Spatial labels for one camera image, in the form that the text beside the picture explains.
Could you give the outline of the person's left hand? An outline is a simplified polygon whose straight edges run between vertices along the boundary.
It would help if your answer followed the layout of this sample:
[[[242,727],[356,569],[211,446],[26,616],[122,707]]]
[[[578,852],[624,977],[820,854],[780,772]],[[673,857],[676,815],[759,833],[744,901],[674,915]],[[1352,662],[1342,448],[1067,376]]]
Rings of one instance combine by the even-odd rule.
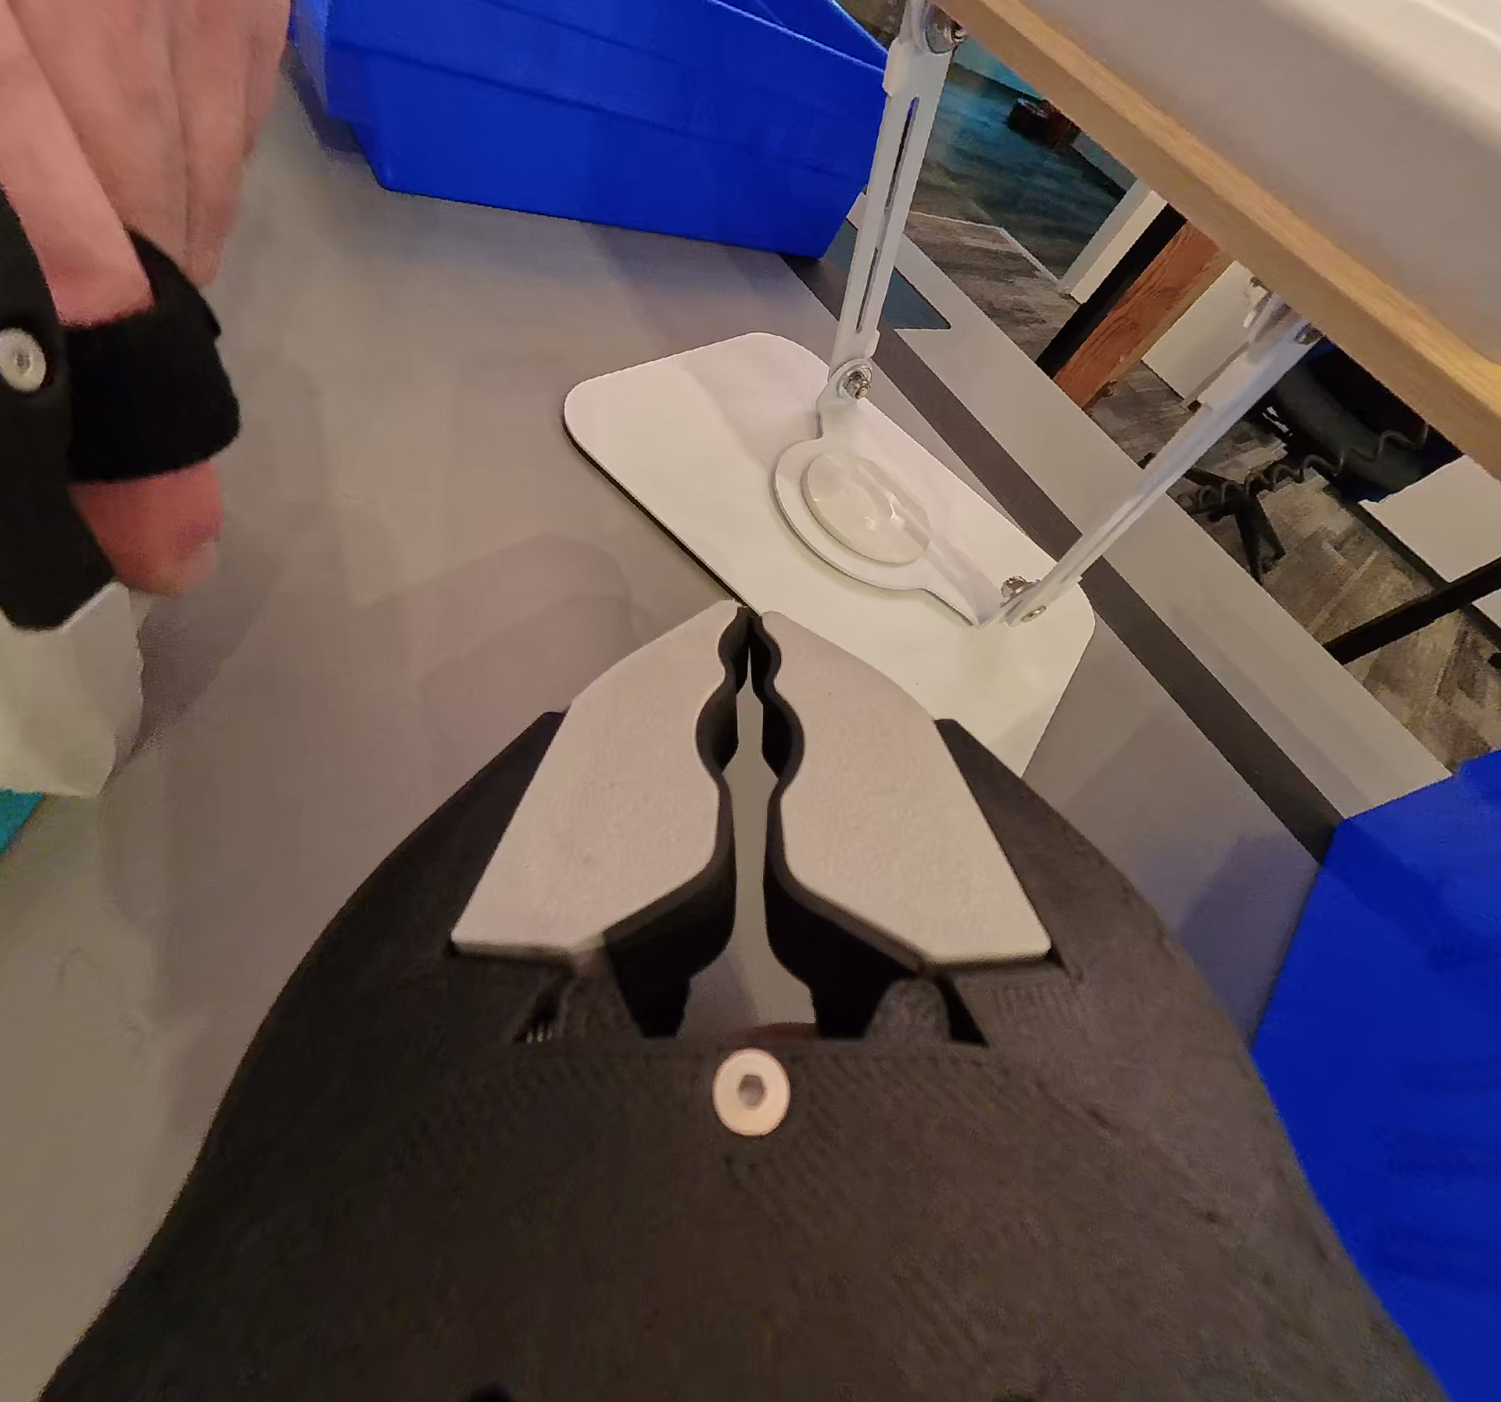
[[[291,0],[3,0],[2,181],[62,327],[68,493],[128,589],[213,568],[239,407],[205,292]]]

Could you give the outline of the blue plastic bin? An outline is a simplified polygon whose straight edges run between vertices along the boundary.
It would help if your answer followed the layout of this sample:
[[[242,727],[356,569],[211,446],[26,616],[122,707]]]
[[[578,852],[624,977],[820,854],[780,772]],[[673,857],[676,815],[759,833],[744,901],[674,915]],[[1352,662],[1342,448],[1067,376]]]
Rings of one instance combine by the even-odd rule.
[[[1253,1060],[1391,1318],[1496,1401],[1500,755],[1340,826]]]
[[[885,108],[833,0],[296,0],[291,41],[385,189],[811,259]]]

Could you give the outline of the instruction board on stand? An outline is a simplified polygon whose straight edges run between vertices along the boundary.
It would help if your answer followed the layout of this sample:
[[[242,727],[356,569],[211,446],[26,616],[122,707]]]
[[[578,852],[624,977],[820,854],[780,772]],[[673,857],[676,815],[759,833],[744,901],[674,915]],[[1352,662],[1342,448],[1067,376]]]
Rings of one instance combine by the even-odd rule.
[[[868,399],[954,24],[1269,288],[1059,564]],[[1085,573],[1319,339],[1495,469],[1498,0],[910,0],[885,90],[829,361],[752,334],[564,402],[575,448],[759,618],[1024,772],[1093,633]]]

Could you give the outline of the grey desk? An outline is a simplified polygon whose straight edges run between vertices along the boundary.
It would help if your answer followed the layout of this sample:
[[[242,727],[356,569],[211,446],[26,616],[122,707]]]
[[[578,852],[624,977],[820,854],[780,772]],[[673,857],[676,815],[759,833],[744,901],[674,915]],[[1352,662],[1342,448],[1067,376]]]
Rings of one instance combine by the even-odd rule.
[[[627,350],[572,227],[380,192],[286,85],[219,311],[218,577],[3,880],[3,1400],[1443,1400],[1236,1026],[934,717],[1053,948],[983,1039],[825,1039],[736,920],[678,1037],[452,930],[572,701],[728,602],[557,410]]]

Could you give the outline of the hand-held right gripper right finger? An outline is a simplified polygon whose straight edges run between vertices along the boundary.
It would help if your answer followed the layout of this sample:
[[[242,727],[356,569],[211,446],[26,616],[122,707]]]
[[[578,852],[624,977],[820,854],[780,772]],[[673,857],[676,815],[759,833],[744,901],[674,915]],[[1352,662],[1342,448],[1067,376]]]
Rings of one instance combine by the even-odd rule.
[[[1053,943],[939,724],[780,613],[754,628],[773,958],[825,1039],[983,1039],[957,977]]]

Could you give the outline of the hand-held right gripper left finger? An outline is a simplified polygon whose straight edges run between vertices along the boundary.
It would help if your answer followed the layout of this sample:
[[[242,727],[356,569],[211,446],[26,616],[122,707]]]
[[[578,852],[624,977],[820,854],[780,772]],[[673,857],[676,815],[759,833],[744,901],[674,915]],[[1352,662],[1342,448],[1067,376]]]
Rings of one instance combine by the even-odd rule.
[[[645,1037],[679,1036],[734,932],[725,771],[751,629],[743,605],[710,605],[572,701],[452,930],[458,954],[609,972]]]

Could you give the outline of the wooden pillar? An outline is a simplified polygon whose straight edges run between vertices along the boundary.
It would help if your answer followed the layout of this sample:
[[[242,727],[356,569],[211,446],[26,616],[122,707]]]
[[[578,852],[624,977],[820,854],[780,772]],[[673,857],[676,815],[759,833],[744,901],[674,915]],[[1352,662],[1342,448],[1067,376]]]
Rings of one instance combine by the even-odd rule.
[[[1089,412],[1228,270],[1231,256],[1186,222],[1063,373],[1059,391]]]

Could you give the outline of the black wheeled office chair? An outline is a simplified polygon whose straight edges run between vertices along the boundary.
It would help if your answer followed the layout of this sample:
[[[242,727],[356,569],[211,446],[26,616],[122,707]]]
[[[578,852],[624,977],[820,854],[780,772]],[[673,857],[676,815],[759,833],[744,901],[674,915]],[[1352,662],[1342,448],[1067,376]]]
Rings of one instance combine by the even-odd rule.
[[[1374,503],[1459,456],[1383,383],[1326,347],[1282,378],[1249,412],[1246,425],[1274,441],[1279,457],[1240,477],[1189,470],[1176,500],[1202,524],[1235,526],[1241,556],[1257,584],[1287,555],[1266,509],[1272,493],[1318,478],[1342,504]]]

